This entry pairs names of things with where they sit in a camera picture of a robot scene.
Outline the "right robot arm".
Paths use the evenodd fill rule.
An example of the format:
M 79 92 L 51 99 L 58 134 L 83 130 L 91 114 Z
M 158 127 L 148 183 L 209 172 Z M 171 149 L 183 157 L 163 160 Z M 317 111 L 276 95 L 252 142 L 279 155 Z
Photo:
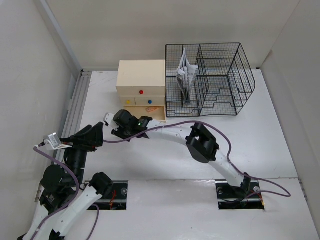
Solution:
M 148 116 L 137 118 L 124 109 L 116 114 L 107 113 L 104 121 L 112 128 L 111 134 L 124 141 L 145 138 L 186 146 L 194 160 L 211 165 L 224 177 L 235 196 L 243 197 L 250 191 L 250 178 L 240 173 L 220 151 L 216 137 L 202 122 L 185 128 L 181 127 L 182 122 L 167 125 Z

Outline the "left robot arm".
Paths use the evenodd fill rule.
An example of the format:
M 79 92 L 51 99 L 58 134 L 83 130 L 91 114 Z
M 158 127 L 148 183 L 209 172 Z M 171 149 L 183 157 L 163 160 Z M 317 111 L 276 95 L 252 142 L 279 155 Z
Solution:
M 21 240 L 63 240 L 72 225 L 96 201 L 111 195 L 114 182 L 104 173 L 93 175 L 81 190 L 89 152 L 103 146 L 103 122 L 59 138 L 52 133 L 33 149 L 53 162 L 40 181 L 43 188 L 31 227 Z

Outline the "cream drawer cabinet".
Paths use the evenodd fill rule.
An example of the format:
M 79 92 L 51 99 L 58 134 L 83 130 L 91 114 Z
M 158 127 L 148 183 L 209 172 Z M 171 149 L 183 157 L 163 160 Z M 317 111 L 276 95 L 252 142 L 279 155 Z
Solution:
M 164 106 L 166 61 L 120 60 L 116 90 L 124 106 Z

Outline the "aluminium rail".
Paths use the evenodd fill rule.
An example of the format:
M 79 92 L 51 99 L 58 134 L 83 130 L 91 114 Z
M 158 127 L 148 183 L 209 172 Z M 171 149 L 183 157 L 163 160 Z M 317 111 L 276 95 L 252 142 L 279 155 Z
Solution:
M 91 82 L 91 75 L 91 71 L 83 69 L 80 71 L 77 80 L 75 81 L 73 92 L 69 94 L 67 99 L 66 111 L 58 131 L 58 136 L 60 138 L 67 138 L 80 130 Z

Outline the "white paper manual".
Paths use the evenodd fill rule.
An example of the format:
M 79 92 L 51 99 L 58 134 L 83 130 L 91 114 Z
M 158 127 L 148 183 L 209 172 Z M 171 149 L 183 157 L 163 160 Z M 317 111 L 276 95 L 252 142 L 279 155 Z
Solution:
M 199 67 L 197 65 L 190 64 L 187 59 L 187 51 L 183 47 L 182 56 L 175 74 L 177 84 L 182 93 L 182 101 L 186 104 L 191 102 L 191 87 L 198 68 Z

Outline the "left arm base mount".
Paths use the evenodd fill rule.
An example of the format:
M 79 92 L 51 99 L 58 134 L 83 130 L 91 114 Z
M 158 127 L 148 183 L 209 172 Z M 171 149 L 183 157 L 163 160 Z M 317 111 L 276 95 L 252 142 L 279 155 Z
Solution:
M 128 181 L 115 181 L 108 196 L 95 202 L 100 210 L 122 211 L 127 209 Z

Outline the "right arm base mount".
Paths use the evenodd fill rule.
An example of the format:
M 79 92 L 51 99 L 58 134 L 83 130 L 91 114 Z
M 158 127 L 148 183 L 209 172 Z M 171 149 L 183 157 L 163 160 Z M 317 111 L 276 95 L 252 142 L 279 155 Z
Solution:
M 260 191 L 258 181 L 251 181 L 245 187 L 230 186 L 226 180 L 216 180 L 216 194 L 219 210 L 264 210 L 264 201 L 260 193 L 249 198 L 248 195 Z

